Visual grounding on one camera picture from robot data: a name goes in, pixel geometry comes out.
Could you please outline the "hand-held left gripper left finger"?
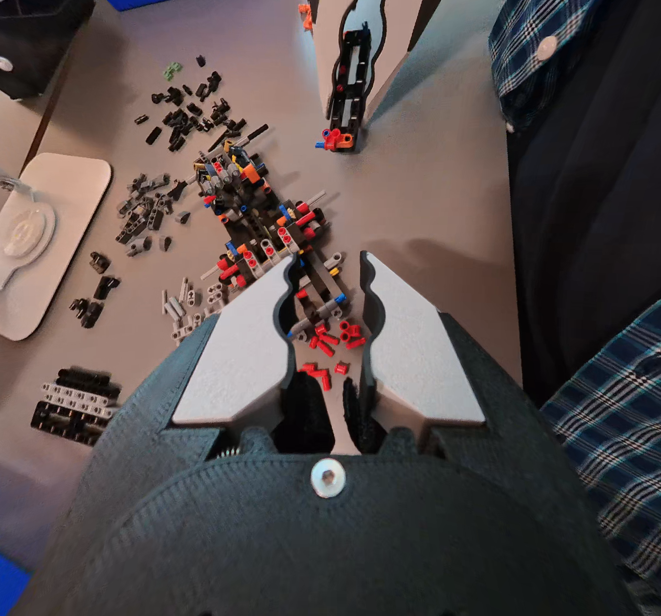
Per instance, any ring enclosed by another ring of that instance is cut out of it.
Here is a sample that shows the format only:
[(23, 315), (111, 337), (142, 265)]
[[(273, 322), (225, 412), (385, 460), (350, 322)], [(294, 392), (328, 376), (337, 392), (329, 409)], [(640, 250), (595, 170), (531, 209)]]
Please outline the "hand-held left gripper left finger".
[(295, 371), (280, 312), (293, 293), (286, 257), (221, 310), (172, 415), (176, 426), (277, 426)]

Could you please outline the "white desk stand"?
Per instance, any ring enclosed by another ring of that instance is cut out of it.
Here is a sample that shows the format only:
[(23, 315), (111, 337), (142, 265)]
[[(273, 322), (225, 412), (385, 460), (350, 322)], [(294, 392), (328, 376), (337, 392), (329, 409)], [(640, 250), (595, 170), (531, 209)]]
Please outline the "white desk stand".
[(111, 182), (104, 160), (41, 153), (1, 207), (1, 336), (40, 325)]

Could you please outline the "stack of black grey beams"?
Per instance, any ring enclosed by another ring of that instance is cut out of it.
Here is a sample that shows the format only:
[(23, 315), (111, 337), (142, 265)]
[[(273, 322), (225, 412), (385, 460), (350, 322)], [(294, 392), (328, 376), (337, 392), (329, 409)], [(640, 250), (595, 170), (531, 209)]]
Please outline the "stack of black grey beams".
[(120, 410), (120, 393), (109, 373), (63, 368), (54, 380), (41, 384), (30, 427), (94, 447)]

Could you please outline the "person's plaid shirt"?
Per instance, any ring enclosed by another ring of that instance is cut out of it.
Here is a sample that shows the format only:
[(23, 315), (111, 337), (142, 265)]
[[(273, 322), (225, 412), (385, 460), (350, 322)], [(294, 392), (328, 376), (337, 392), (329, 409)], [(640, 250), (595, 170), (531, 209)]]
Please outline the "person's plaid shirt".
[(542, 406), (643, 615), (660, 614), (660, 302)]

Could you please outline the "person's dark undershirt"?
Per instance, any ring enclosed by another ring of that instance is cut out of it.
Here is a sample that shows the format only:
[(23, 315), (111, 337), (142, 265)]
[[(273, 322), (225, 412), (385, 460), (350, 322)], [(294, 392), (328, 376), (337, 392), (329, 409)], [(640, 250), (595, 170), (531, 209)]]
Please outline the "person's dark undershirt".
[(524, 389), (538, 407), (660, 298), (660, 75), (572, 83), (514, 142)]

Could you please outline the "black box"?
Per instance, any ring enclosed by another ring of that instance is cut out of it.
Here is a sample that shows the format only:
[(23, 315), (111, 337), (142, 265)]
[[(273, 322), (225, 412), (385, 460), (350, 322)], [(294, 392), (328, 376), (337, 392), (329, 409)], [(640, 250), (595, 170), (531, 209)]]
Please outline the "black box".
[(1, 0), (1, 91), (42, 95), (95, 0)]

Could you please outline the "lego car chassis assembly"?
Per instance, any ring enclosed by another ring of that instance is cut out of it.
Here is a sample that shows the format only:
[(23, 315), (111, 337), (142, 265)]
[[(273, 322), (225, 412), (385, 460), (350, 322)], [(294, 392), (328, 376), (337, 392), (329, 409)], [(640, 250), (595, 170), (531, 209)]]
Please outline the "lego car chassis assembly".
[(328, 334), (332, 320), (341, 320), (348, 298), (336, 279), (345, 254), (325, 258), (318, 243), (331, 227), (318, 201), (322, 191), (308, 200), (281, 200), (266, 179), (268, 169), (249, 155), (250, 137), (201, 153), (194, 163), (196, 182), (205, 207), (229, 236), (225, 252), (201, 276), (216, 278), (208, 288), (208, 306), (245, 291), (284, 259), (293, 259), (292, 272), (299, 289), (294, 306), (298, 320), (288, 336), (308, 342), (320, 332)]

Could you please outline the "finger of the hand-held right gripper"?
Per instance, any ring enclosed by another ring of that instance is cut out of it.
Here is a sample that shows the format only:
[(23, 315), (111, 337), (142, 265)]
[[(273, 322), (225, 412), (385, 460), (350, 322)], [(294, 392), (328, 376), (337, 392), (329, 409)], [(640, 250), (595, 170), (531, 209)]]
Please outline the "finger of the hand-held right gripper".
[(337, 68), (343, 44), (344, 23), (357, 0), (309, 0), (319, 96), (325, 116), (331, 115)]
[(366, 111), (376, 111), (409, 56), (409, 43), (422, 0), (381, 0), (381, 42), (371, 64)]

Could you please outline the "pile of red lego pins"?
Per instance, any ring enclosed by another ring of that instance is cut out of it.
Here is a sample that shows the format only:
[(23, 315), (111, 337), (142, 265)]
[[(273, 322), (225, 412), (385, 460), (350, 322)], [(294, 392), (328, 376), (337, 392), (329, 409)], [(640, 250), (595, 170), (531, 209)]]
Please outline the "pile of red lego pins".
[(297, 371), (312, 377), (323, 393), (341, 387), (346, 378), (357, 380), (368, 336), (353, 319), (317, 323), (295, 344)]

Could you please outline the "black lego frame assembly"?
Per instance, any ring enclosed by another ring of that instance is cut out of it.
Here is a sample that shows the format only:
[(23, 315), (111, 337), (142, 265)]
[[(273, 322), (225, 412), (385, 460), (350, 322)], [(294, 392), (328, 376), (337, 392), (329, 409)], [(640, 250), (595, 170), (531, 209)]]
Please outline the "black lego frame assembly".
[(355, 150), (368, 88), (371, 31), (368, 22), (343, 34), (340, 56), (332, 76), (329, 125), (316, 148), (348, 153)]

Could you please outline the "pile of dark grey pieces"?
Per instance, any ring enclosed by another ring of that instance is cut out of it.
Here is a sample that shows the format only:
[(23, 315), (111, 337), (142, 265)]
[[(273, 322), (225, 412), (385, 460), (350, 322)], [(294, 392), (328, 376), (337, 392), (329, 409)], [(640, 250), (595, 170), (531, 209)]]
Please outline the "pile of dark grey pieces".
[(149, 252), (155, 242), (168, 251), (171, 238), (159, 235), (162, 223), (167, 217), (179, 224), (188, 220), (190, 214), (185, 211), (175, 214), (175, 204), (195, 181), (195, 176), (179, 180), (171, 179), (169, 173), (154, 177), (139, 173), (128, 182), (116, 207), (121, 227), (115, 237), (128, 258)]

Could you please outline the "pile of light grey pins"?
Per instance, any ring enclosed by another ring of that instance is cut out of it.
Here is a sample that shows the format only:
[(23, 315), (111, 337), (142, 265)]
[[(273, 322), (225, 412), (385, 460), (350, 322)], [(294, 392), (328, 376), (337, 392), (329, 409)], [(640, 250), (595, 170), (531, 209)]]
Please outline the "pile of light grey pins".
[(177, 293), (161, 291), (161, 311), (172, 320), (171, 340), (179, 347), (202, 323), (220, 314), (229, 302), (228, 285), (217, 282), (198, 289), (188, 277), (183, 277)]

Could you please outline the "person's right forearm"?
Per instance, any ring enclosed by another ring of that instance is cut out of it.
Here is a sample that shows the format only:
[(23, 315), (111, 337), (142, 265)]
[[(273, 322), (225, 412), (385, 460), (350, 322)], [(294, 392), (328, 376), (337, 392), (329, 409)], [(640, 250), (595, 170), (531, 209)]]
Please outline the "person's right forearm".
[(524, 132), (550, 106), (614, 2), (505, 0), (487, 43), (508, 133)]

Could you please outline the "pile of black lego pieces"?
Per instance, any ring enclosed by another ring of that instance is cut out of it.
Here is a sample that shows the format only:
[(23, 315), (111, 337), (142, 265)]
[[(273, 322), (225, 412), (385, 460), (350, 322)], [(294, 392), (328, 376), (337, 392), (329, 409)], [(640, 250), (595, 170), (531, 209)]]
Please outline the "pile of black lego pieces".
[(170, 153), (179, 153), (199, 135), (211, 139), (209, 147), (201, 149), (203, 155), (211, 156), (234, 145), (243, 149), (269, 131), (268, 124), (250, 127), (244, 117), (233, 115), (234, 107), (222, 96), (224, 77), (217, 69), (209, 68), (205, 56), (198, 55), (194, 63), (201, 72), (196, 86), (178, 80), (183, 67), (172, 81), (165, 80), (169, 84), (166, 89), (150, 96), (153, 110), (162, 111), (163, 116), (143, 113), (134, 120), (138, 127), (154, 122), (145, 136), (146, 145), (161, 142)]

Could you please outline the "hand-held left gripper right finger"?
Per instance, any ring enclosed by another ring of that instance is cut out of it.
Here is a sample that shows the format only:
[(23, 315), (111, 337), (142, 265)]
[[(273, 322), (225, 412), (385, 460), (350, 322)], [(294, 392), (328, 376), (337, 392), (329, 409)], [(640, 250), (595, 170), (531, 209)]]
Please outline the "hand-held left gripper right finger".
[(439, 310), (361, 251), (362, 318), (369, 338), (359, 395), (384, 429), (483, 426), (485, 415)]

